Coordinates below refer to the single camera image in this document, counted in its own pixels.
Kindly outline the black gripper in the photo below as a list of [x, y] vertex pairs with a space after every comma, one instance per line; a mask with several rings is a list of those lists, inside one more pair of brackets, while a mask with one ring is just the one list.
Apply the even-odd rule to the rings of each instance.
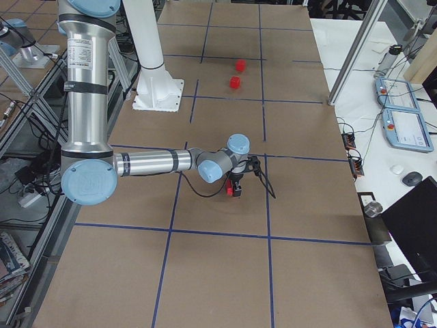
[[243, 178], [243, 173], [230, 173], [229, 179], [233, 186], [233, 196], [240, 197], [242, 194], [242, 187], [240, 186], [240, 180]]

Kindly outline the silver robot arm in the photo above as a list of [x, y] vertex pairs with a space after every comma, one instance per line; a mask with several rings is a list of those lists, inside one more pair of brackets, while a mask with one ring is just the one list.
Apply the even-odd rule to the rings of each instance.
[[11, 18], [1, 21], [1, 50], [9, 57], [35, 43], [35, 38], [22, 19]]
[[114, 153], [108, 143], [109, 43], [124, 9], [139, 60], [136, 110], [176, 112], [184, 88], [165, 68], [151, 1], [60, 1], [59, 26], [67, 36], [68, 140], [61, 148], [61, 189], [80, 205], [109, 199], [124, 176], [196, 170], [200, 177], [237, 181], [249, 165], [249, 138], [232, 135], [225, 147]]

